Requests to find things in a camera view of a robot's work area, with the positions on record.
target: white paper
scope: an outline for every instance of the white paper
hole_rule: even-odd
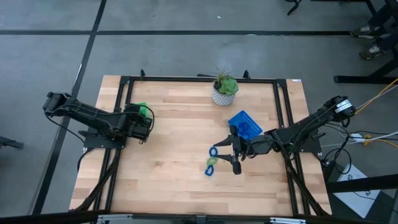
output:
[[[346,166],[344,172],[348,170],[349,165]],[[354,179],[362,179],[367,178],[359,169],[357,169],[354,165],[351,166],[351,170],[347,174],[341,174],[339,181],[346,180],[354,180]],[[365,192],[355,192],[360,196],[368,197],[376,199],[380,193],[380,190],[371,190]],[[338,197],[342,202],[344,202],[347,206],[349,206],[354,212],[356,212],[360,217],[365,218],[368,215],[369,210],[371,209],[374,200],[368,198],[361,198],[360,196],[352,193],[352,192],[344,192],[344,193],[334,193],[336,197]]]

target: white plant pot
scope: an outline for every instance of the white plant pot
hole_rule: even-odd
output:
[[[234,101],[235,94],[236,93],[231,96],[221,94],[213,86],[213,90],[211,91],[211,98],[218,106],[227,106],[230,105],[232,101]]]

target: blue box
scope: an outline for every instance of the blue box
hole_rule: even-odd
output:
[[[245,140],[252,140],[262,133],[262,129],[244,110],[231,118],[228,124],[235,125],[238,128],[238,135]]]

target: potted plant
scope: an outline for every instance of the potted plant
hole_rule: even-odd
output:
[[[218,68],[217,77],[214,81],[211,98],[219,106],[227,106],[232,103],[236,92],[239,90],[236,80],[229,75],[224,69],[220,71]]]

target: green object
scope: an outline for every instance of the green object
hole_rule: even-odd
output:
[[[218,161],[217,157],[210,157],[210,158],[207,159],[206,163],[207,163],[207,166],[210,166],[210,165],[216,164],[217,161]]]
[[[225,78],[221,81],[221,87],[218,90],[219,93],[231,96],[239,90],[238,83],[234,78]]]
[[[143,103],[136,103],[137,105],[144,105],[144,106],[147,106],[147,103],[145,103],[145,102],[143,102]],[[147,117],[147,108],[145,108],[145,107],[143,107],[143,106],[141,106],[140,108],[139,108],[139,113],[140,114],[142,114],[142,115],[144,115],[145,117]]]

